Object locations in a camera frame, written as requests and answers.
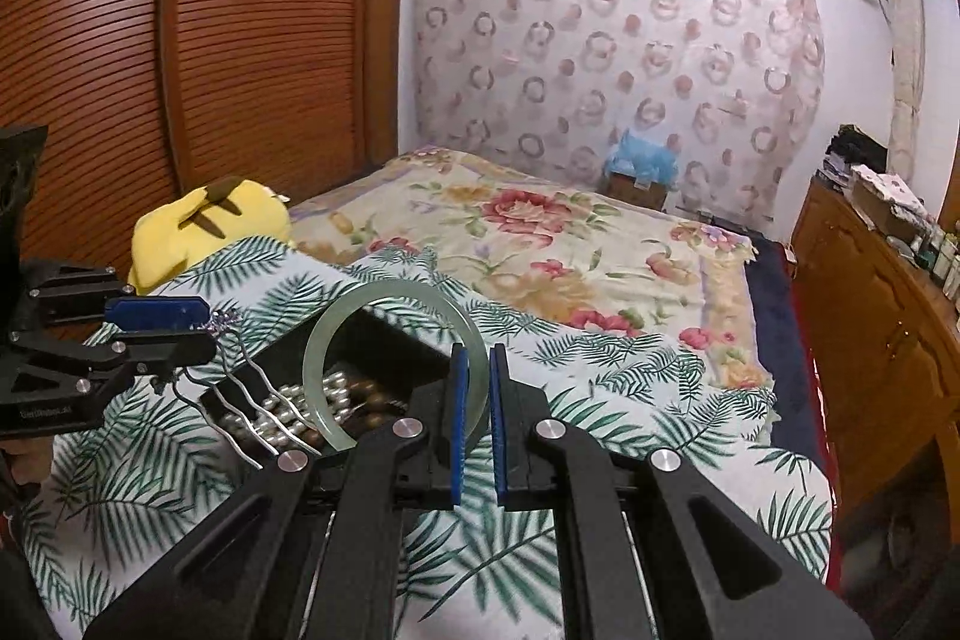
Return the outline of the purple jeweled hair comb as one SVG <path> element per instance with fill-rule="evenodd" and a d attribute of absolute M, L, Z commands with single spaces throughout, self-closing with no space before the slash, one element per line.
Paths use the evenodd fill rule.
<path fill-rule="evenodd" d="M 322 455 L 324 438 L 306 409 L 301 385 L 277 385 L 245 346 L 236 307 L 213 310 L 203 327 L 217 340 L 215 377 L 182 369 L 171 390 L 194 406 L 241 461 L 260 470 L 270 459 L 299 450 Z"/>

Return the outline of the pale green jade bangle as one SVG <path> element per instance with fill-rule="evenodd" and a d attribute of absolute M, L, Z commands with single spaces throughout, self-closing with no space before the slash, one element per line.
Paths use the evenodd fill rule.
<path fill-rule="evenodd" d="M 407 301 L 431 325 L 444 325 L 454 341 L 467 349 L 467 399 L 464 409 L 466 445 L 473 447 L 487 432 L 488 349 L 477 326 L 462 305 L 438 287 L 420 281 L 386 280 L 364 283 L 337 294 L 320 312 L 302 353 L 302 390 L 320 436 L 337 452 L 355 447 L 356 440 L 334 417 L 325 399 L 322 380 L 335 364 L 343 362 L 373 380 L 387 381 L 397 390 L 438 380 L 451 369 L 451 361 L 436 347 L 418 341 L 402 326 L 391 325 L 371 312 L 376 304 Z"/>

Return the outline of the black jewelry box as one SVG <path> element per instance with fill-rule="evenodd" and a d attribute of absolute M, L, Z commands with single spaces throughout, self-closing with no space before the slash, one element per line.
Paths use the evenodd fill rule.
<path fill-rule="evenodd" d="M 290 330 L 277 336 L 268 336 L 249 315 L 242 315 L 242 337 L 245 346 L 267 370 L 277 385 L 301 385 L 301 362 L 306 341 L 313 331 L 316 317 L 309 317 Z M 451 360 L 448 349 L 438 349 L 441 356 Z M 387 422 L 394 422 L 409 411 L 413 390 L 397 390 L 387 381 L 373 380 L 359 370 L 339 362 L 322 380 L 325 399 L 334 411 L 337 422 L 353 438 L 361 437 Z M 329 453 L 324 440 L 322 453 Z"/>

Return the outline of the yellow Pikachu plush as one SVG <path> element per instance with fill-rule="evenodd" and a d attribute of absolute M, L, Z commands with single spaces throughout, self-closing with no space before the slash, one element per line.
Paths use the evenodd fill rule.
<path fill-rule="evenodd" d="M 127 282 L 149 294 L 229 244 L 259 236 L 291 241 L 286 198 L 238 175 L 221 177 L 135 223 Z"/>

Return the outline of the palm leaf print cloth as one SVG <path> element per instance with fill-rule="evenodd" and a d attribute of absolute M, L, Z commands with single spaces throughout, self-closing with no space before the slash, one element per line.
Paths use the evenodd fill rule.
<path fill-rule="evenodd" d="M 692 341 L 587 315 L 579 325 L 501 304 L 443 275 L 431 250 L 387 248 L 347 268 L 272 239 L 245 239 L 167 285 L 212 308 L 218 353 L 169 390 L 139 381 L 99 429 L 62 435 L 52 474 L 26 509 L 23 542 L 60 638 L 91 626 L 239 484 L 239 445 L 277 450 L 320 310 L 391 278 L 429 284 L 508 353 L 514 377 L 544 390 L 553 414 L 613 452 L 674 448 L 815 576 L 827 573 L 832 489 L 797 450 L 770 440 L 775 395 L 727 388 Z"/>

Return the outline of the dark blue blanket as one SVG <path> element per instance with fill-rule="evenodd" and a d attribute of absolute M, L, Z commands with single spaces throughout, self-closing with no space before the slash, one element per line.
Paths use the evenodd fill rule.
<path fill-rule="evenodd" d="M 775 411 L 771 440 L 809 458 L 825 470 L 820 414 L 814 403 L 811 361 L 805 353 L 804 339 L 794 308 L 793 286 L 788 275 L 781 245 L 757 232 L 748 239 L 757 256 L 745 266 L 750 302 L 754 307 L 758 358 L 775 382 Z"/>

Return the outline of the wooden slatted wardrobe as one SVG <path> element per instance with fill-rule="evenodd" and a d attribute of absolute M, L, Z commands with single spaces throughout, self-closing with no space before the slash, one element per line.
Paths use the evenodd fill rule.
<path fill-rule="evenodd" d="M 130 265 L 150 209 L 224 175 L 308 198 L 394 156 L 373 0 L 2 0 L 2 122 L 41 125 L 28 257 Z"/>

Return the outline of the floral bed sheet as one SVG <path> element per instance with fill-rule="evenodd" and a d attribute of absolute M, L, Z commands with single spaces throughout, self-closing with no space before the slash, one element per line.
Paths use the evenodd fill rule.
<path fill-rule="evenodd" d="M 754 242 L 446 148 L 392 159 L 290 211 L 301 252 L 347 266 L 432 248 L 483 298 L 579 330 L 678 339 L 724 388 L 773 377 L 758 354 Z"/>

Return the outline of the wooden dresser cabinet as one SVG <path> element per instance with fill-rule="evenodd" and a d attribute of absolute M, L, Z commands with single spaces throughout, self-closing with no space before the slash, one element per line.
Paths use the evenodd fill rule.
<path fill-rule="evenodd" d="M 957 534 L 958 333 L 950 302 L 819 181 L 807 190 L 793 250 L 839 516 L 854 516 L 934 452 Z"/>

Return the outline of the brown cardboard box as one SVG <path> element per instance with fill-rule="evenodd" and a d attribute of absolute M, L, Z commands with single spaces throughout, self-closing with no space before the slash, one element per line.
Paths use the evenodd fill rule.
<path fill-rule="evenodd" d="M 605 195 L 613 200 L 639 206 L 640 208 L 662 211 L 667 200 L 667 187 L 659 182 L 638 184 L 633 177 L 622 174 L 608 175 Z"/>

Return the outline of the blue plush toy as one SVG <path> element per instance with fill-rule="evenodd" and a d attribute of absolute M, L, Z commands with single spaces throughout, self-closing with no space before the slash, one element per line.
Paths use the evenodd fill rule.
<path fill-rule="evenodd" d="M 643 136 L 626 130 L 604 163 L 604 175 L 623 175 L 635 184 L 659 184 L 672 188 L 677 180 L 679 154 L 667 146 L 654 145 Z"/>

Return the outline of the circle patterned curtain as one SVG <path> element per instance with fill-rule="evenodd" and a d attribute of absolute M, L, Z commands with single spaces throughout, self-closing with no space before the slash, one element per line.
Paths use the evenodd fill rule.
<path fill-rule="evenodd" d="M 823 85 L 817 0 L 413 0 L 416 131 L 595 187 L 626 130 L 670 208 L 770 229 Z"/>

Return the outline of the stack of folded clothes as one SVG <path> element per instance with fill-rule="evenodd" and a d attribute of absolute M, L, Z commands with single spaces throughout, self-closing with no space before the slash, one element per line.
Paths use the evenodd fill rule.
<path fill-rule="evenodd" d="M 818 175 L 830 187 L 843 190 L 850 185 L 854 166 L 866 166 L 877 174 L 884 174 L 887 148 L 856 125 L 844 124 L 832 136 Z"/>

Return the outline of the beige side curtain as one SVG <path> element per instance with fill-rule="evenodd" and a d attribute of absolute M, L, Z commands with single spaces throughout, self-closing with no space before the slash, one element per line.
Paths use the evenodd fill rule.
<path fill-rule="evenodd" d="M 926 18 L 923 0 L 887 0 L 892 38 L 893 113 L 887 169 L 911 184 L 923 101 Z"/>

